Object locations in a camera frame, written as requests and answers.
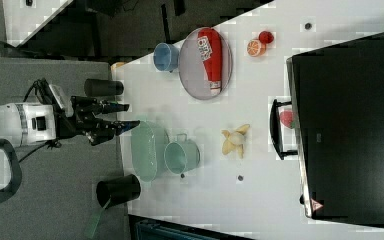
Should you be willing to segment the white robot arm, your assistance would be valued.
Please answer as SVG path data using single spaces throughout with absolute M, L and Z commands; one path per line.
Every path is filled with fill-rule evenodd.
M 9 171 L 6 182 L 0 186 L 0 204 L 13 197 L 22 183 L 18 148 L 57 148 L 62 139 L 78 135 L 96 146 L 140 125 L 138 120 L 109 121 L 99 117 L 128 109 L 127 104 L 78 96 L 68 101 L 47 99 L 40 103 L 0 105 L 0 160 L 7 163 Z

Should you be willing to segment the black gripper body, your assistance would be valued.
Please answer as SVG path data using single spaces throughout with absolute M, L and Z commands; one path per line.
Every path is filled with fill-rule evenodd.
M 67 116 L 68 111 L 59 104 L 55 105 L 56 138 L 70 139 L 78 135 L 85 136 L 92 146 L 112 140 L 115 128 L 111 122 L 97 118 L 99 114 L 107 114 L 110 103 L 96 98 L 73 96 L 69 105 L 73 114 Z

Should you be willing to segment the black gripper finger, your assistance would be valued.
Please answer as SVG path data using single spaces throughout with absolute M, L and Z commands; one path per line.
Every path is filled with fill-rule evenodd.
M 130 131 L 140 125 L 140 121 L 115 121 L 113 123 L 115 135 L 119 136 L 124 132 Z
M 128 111 L 129 107 L 130 107 L 129 104 L 105 103 L 102 105 L 102 113 L 109 114 L 109 113 Z

